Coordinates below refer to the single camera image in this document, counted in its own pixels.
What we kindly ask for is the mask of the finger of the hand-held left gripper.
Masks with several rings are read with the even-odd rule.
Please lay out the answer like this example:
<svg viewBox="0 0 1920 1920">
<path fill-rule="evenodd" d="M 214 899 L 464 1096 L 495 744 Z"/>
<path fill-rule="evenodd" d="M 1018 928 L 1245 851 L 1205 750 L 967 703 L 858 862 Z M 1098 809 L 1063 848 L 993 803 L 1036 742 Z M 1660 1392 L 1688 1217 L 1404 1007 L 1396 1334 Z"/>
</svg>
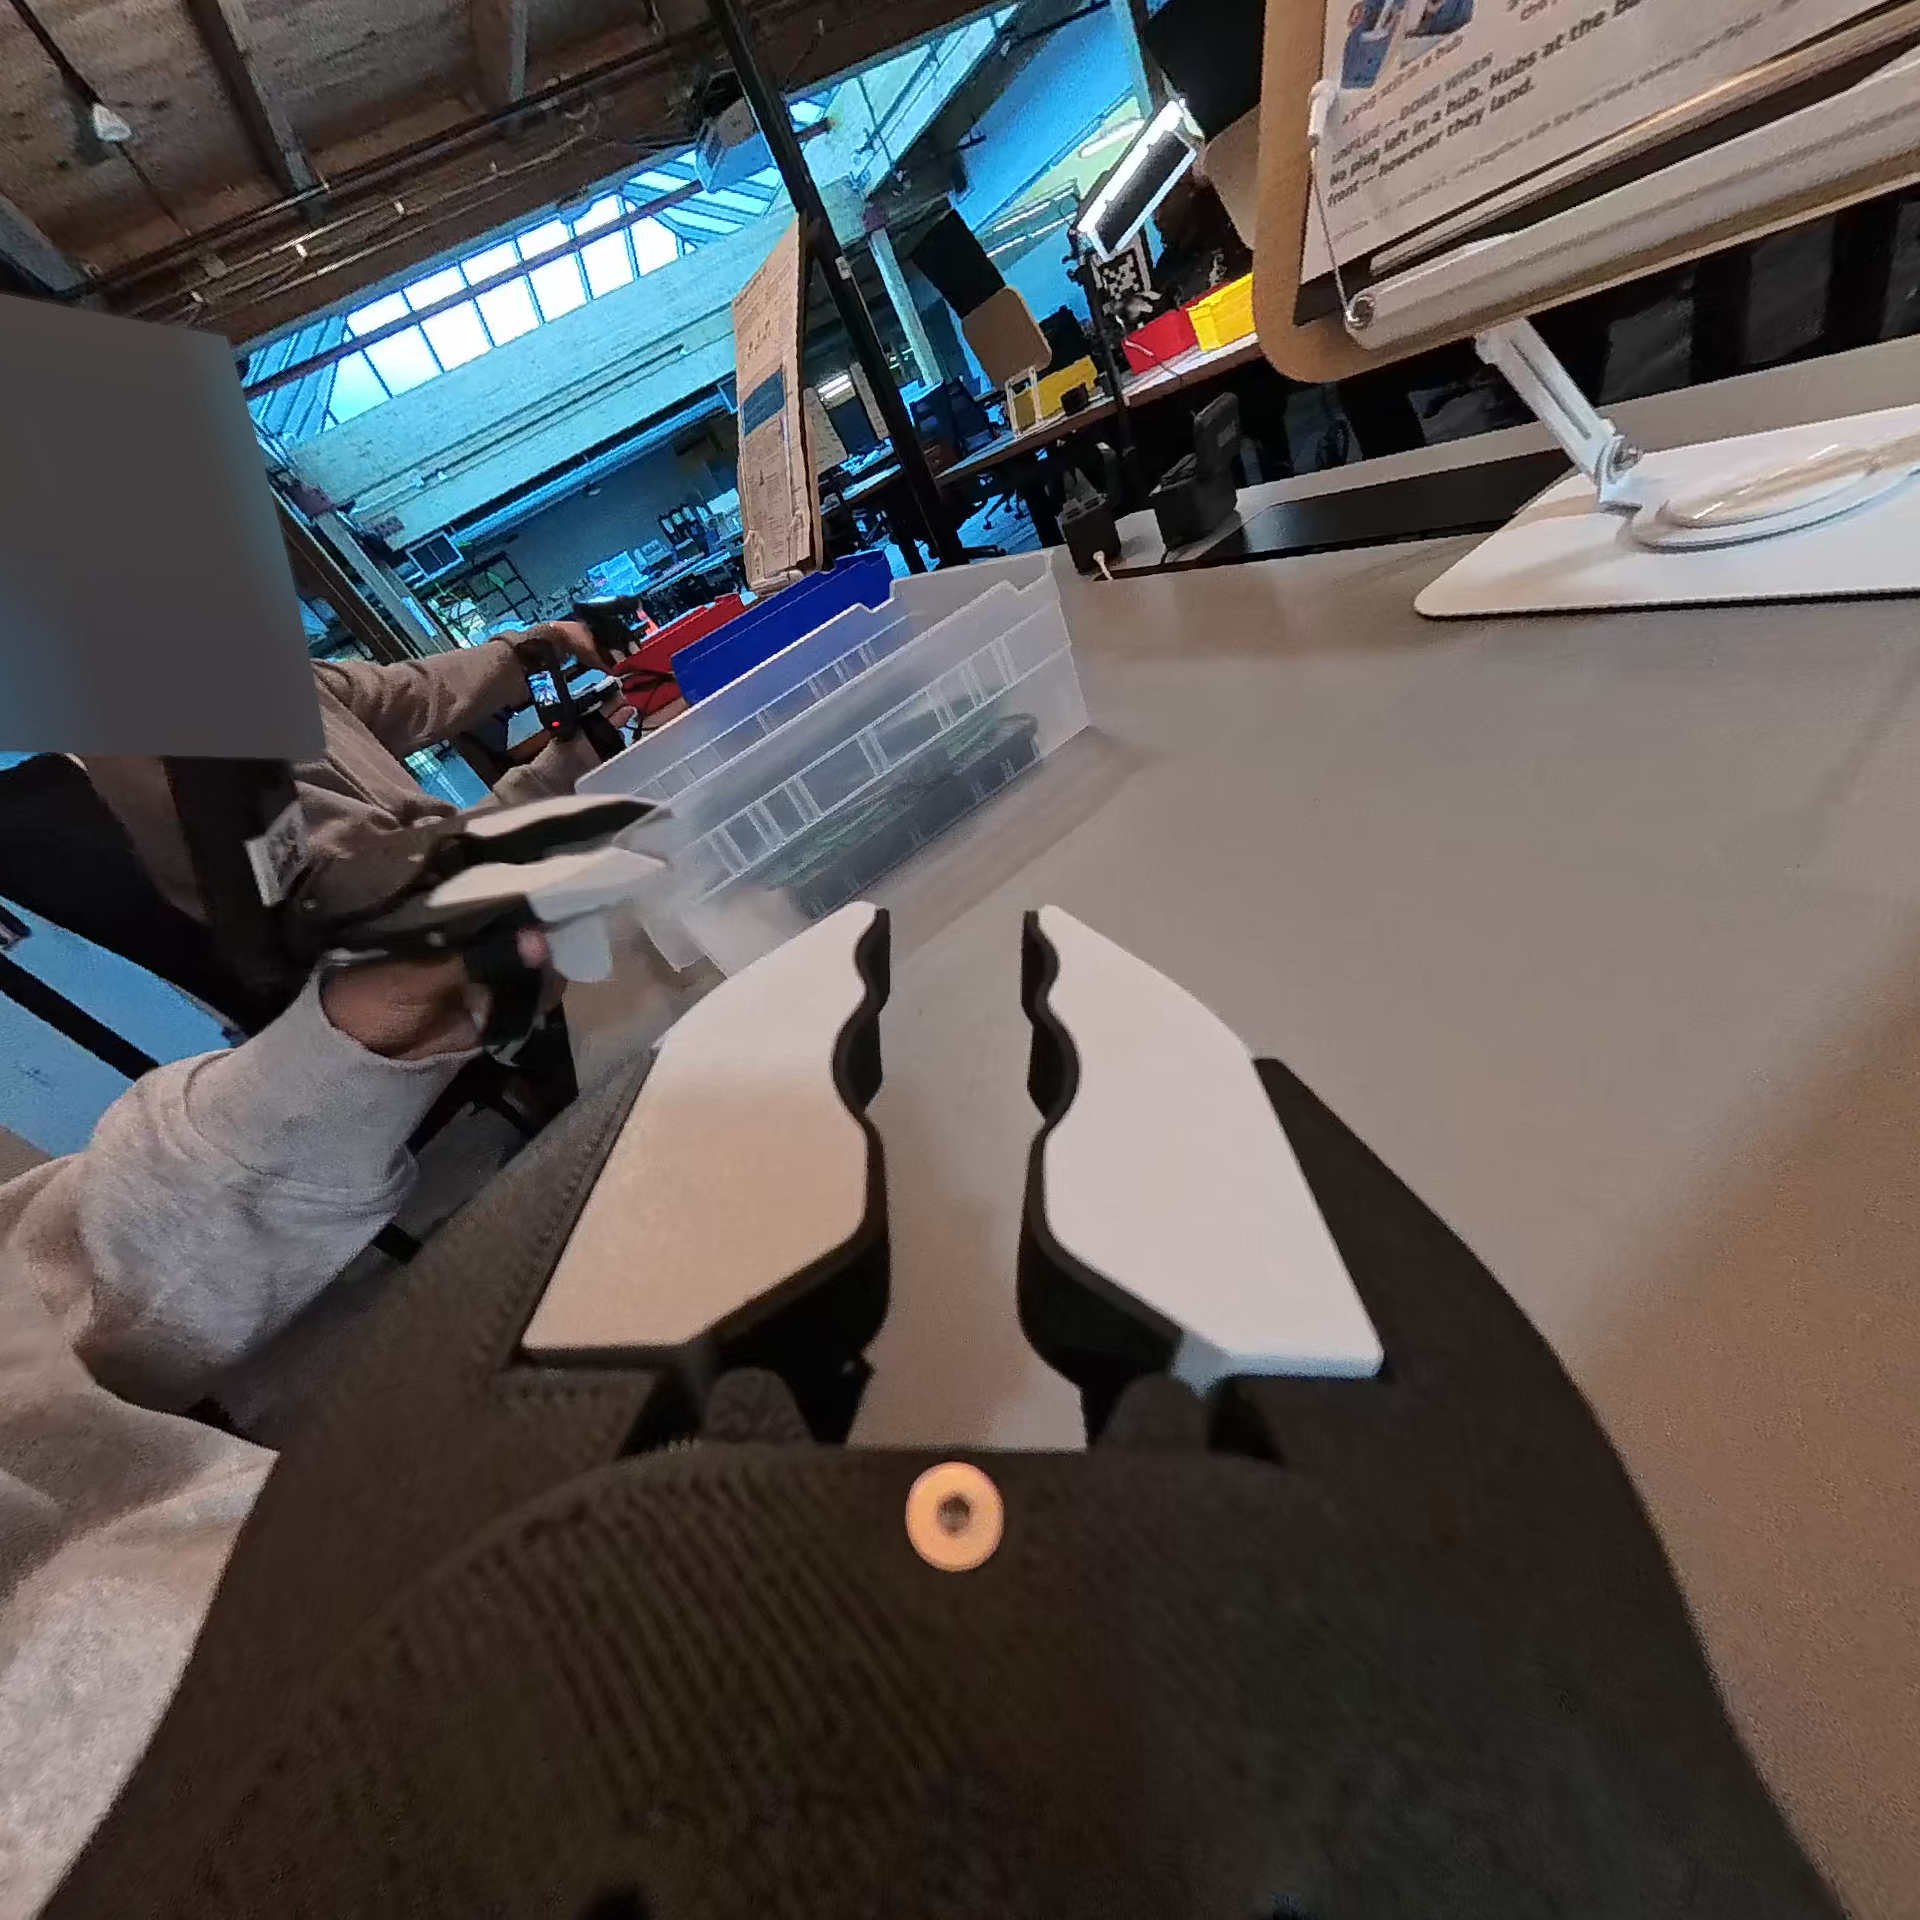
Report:
<svg viewBox="0 0 1920 1920">
<path fill-rule="evenodd" d="M 532 862 L 484 862 L 440 879 L 424 911 L 456 914 L 523 904 L 540 924 L 570 924 L 635 899 L 667 868 L 646 851 L 566 851 Z"/>
<path fill-rule="evenodd" d="M 552 858 L 599 851 L 623 831 L 667 818 L 672 810 L 658 802 L 623 796 L 563 796 L 472 809 L 446 838 L 446 873 L 524 868 Z"/>
</svg>

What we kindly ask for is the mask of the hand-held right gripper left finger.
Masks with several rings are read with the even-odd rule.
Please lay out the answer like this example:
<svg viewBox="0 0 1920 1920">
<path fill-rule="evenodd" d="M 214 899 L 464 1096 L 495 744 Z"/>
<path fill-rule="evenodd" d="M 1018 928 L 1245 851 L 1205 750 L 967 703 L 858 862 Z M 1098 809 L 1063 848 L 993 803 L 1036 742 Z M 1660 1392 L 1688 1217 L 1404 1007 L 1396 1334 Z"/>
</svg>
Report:
<svg viewBox="0 0 1920 1920">
<path fill-rule="evenodd" d="M 659 1039 L 520 1337 L 706 1396 L 764 1368 L 860 1396 L 890 1288 L 872 1124 L 890 917 L 850 901 L 712 988 Z"/>
</svg>

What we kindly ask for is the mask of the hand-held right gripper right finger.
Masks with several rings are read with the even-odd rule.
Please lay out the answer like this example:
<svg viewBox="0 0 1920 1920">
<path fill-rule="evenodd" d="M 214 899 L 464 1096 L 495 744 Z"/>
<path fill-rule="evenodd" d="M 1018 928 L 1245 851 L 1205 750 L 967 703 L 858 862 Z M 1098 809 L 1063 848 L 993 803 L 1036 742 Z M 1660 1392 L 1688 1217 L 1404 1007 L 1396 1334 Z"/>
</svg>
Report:
<svg viewBox="0 0 1920 1920">
<path fill-rule="evenodd" d="M 1137 1379 L 1378 1379 L 1385 1342 L 1260 1061 L 1186 987 L 1060 907 L 1019 926 L 1018 1317 L 1082 1413 Z"/>
</svg>

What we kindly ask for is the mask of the clear plastic bin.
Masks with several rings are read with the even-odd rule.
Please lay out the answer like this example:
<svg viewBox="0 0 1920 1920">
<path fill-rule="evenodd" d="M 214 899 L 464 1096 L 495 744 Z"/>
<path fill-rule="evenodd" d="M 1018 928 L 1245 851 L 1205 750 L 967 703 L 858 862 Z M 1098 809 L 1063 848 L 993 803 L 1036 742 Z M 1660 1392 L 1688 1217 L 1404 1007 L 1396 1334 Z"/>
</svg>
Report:
<svg viewBox="0 0 1920 1920">
<path fill-rule="evenodd" d="M 678 972 L 736 972 L 828 917 L 804 919 L 745 873 L 936 734 L 988 710 L 1037 714 L 1040 761 L 1025 776 L 1089 721 L 1040 550 L 896 579 L 886 604 L 844 610 L 643 733 L 578 789 L 669 809 L 633 834 L 667 860 L 637 893 L 639 930 Z M 858 899 L 873 899 L 880 879 Z"/>
</svg>

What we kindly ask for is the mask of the person's left forearm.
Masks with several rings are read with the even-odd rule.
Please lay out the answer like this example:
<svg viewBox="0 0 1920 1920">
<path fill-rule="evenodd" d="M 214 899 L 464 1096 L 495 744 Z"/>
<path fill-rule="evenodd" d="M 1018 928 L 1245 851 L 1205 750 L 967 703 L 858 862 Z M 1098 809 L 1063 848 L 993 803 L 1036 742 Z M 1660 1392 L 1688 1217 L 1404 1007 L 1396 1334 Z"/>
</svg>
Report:
<svg viewBox="0 0 1920 1920">
<path fill-rule="evenodd" d="M 468 1057 L 370 1056 L 314 981 L 243 1046 L 140 1077 L 5 1186 L 2 1411 L 56 1379 L 168 1414 L 209 1398 L 393 1217 L 407 1139 Z"/>
</svg>

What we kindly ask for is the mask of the grey desk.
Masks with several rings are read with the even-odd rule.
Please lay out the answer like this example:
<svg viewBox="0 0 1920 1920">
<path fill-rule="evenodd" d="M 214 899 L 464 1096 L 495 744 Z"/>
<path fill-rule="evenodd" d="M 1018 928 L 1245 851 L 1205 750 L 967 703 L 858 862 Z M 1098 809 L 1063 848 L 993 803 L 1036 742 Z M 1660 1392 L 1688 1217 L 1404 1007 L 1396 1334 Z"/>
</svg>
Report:
<svg viewBox="0 0 1920 1920">
<path fill-rule="evenodd" d="M 1019 919 L 1289 1063 L 1527 1308 L 1772 1791 L 1916 1916 L 1916 601 L 1429 621 L 1460 540 L 1063 601 L 1090 729 L 880 886 L 850 1429 L 1080 1440 L 1019 1339 Z"/>
</svg>

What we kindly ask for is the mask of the person's left hand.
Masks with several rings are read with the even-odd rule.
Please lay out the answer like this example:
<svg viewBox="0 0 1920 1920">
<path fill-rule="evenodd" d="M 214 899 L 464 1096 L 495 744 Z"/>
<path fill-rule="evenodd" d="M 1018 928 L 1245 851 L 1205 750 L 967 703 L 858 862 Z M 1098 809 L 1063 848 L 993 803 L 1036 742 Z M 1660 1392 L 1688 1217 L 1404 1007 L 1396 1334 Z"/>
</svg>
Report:
<svg viewBox="0 0 1920 1920">
<path fill-rule="evenodd" d="M 456 953 L 382 958 L 320 972 L 329 1026 L 370 1056 L 418 1063 L 483 1046 L 500 987 Z"/>
</svg>

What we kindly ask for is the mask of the red plastic bin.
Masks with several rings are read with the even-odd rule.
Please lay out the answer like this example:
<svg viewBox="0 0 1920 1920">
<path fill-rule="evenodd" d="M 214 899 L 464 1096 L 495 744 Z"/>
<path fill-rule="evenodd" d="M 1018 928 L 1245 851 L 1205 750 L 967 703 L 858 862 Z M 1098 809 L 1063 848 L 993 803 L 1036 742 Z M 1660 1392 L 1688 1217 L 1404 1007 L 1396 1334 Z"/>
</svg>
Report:
<svg viewBox="0 0 1920 1920">
<path fill-rule="evenodd" d="M 623 698 L 635 710 L 654 712 L 683 698 L 674 660 L 697 641 L 716 636 L 746 610 L 740 590 L 712 599 L 659 628 L 646 631 L 639 641 L 618 660 L 613 676 L 623 683 Z"/>
</svg>

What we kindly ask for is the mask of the tall cardboard sign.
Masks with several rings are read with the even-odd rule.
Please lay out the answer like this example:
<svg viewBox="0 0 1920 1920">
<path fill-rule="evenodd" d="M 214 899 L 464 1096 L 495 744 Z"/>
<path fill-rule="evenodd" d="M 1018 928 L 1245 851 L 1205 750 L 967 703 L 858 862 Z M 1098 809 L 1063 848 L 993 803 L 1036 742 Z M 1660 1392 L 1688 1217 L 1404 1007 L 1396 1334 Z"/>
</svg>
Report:
<svg viewBox="0 0 1920 1920">
<path fill-rule="evenodd" d="M 730 303 L 740 562 L 758 598 L 825 564 L 802 380 L 807 276 L 804 227 L 790 219 Z"/>
</svg>

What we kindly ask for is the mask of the background work table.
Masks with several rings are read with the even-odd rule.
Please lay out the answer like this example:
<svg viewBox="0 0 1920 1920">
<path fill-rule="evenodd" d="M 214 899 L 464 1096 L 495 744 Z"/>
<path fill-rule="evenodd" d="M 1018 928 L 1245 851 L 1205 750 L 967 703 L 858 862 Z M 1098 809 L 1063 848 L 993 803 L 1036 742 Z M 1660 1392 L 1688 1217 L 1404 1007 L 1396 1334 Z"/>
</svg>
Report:
<svg viewBox="0 0 1920 1920">
<path fill-rule="evenodd" d="M 939 480 L 953 481 L 967 471 L 986 471 L 1019 453 L 1037 453 L 1054 444 L 1067 444 L 1070 438 L 1099 428 L 1120 414 L 1149 409 L 1186 390 L 1198 390 L 1258 359 L 1258 332 L 1246 332 L 1219 348 L 1192 348 L 1154 370 L 1124 376 L 1117 392 L 1098 392 L 1077 412 L 1063 410 L 1040 420 L 1036 427 L 995 438 L 995 442 L 947 466 Z"/>
</svg>

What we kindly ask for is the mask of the tall black power adapter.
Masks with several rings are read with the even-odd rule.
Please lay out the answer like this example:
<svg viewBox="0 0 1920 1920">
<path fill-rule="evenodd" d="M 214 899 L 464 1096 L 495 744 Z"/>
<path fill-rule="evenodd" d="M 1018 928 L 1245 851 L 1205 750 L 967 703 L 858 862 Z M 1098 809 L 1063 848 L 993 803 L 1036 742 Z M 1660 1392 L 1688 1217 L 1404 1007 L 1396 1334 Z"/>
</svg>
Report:
<svg viewBox="0 0 1920 1920">
<path fill-rule="evenodd" d="M 1236 516 L 1240 442 L 1236 392 L 1219 392 L 1193 412 L 1188 453 L 1149 493 L 1166 553 L 1212 540 Z"/>
</svg>

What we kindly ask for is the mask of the person's grey sweatshirt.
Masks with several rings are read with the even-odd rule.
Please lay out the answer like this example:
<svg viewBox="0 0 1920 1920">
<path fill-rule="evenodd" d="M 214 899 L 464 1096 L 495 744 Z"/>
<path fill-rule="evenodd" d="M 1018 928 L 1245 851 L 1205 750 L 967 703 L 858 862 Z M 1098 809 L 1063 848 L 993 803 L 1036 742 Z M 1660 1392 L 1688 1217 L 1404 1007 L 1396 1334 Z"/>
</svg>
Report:
<svg viewBox="0 0 1920 1920">
<path fill-rule="evenodd" d="M 276 1461 L 92 1379 L 5 1404 L 2 1913 L 36 1916 L 180 1686 Z"/>
</svg>

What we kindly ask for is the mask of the white board stand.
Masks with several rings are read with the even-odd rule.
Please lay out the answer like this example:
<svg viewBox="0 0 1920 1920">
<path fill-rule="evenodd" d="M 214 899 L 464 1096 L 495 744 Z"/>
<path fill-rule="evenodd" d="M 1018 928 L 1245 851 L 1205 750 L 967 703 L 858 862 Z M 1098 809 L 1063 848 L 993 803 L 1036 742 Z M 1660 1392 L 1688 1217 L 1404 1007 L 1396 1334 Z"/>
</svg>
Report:
<svg viewBox="0 0 1920 1920">
<path fill-rule="evenodd" d="M 1372 331 L 1470 332 L 1566 456 L 1558 481 L 1426 584 L 1429 620 L 1916 596 L 1916 404 L 1792 428 L 1634 444 L 1548 351 L 1530 314 L 1550 264 L 1602 254 L 1485 238 L 1376 282 Z"/>
</svg>

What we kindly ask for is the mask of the printed instruction sheet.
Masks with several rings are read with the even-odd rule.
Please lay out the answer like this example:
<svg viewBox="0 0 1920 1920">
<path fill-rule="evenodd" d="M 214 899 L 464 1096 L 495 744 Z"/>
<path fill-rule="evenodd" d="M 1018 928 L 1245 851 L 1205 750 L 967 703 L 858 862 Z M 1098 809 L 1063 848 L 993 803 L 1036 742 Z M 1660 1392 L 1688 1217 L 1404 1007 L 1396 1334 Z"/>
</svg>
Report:
<svg viewBox="0 0 1920 1920">
<path fill-rule="evenodd" d="M 1347 272 L 1656 116 L 1832 40 L 1867 2 L 1340 2 L 1305 282 Z"/>
</svg>

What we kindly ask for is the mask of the black steel post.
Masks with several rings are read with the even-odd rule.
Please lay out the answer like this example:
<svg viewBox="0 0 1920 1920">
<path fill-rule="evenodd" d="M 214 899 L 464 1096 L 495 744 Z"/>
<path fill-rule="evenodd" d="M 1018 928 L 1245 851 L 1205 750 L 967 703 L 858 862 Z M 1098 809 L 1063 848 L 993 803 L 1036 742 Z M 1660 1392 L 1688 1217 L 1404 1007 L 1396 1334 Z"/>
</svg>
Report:
<svg viewBox="0 0 1920 1920">
<path fill-rule="evenodd" d="M 914 528 L 898 534 L 908 568 L 924 571 L 919 553 L 924 544 L 934 550 L 943 568 L 962 567 L 967 562 L 967 546 L 960 542 L 955 524 L 947 512 L 939 481 L 927 462 L 910 410 L 903 399 L 900 387 L 882 351 L 872 311 L 858 288 L 858 280 L 837 240 L 833 222 L 828 219 L 828 209 L 802 152 L 790 111 L 787 108 L 779 89 L 769 83 L 756 60 L 753 38 L 740 6 L 733 2 L 709 2 L 706 13 L 723 38 L 733 72 L 740 79 L 742 94 L 753 108 L 758 131 L 769 139 L 769 152 L 774 154 L 779 179 L 798 209 L 808 260 L 818 264 L 825 276 L 828 297 L 840 314 L 842 329 L 847 331 L 856 364 L 868 377 L 868 387 L 876 394 L 884 436 L 893 450 L 893 464 L 900 468 L 900 481 L 910 501 L 908 518 Z"/>
</svg>

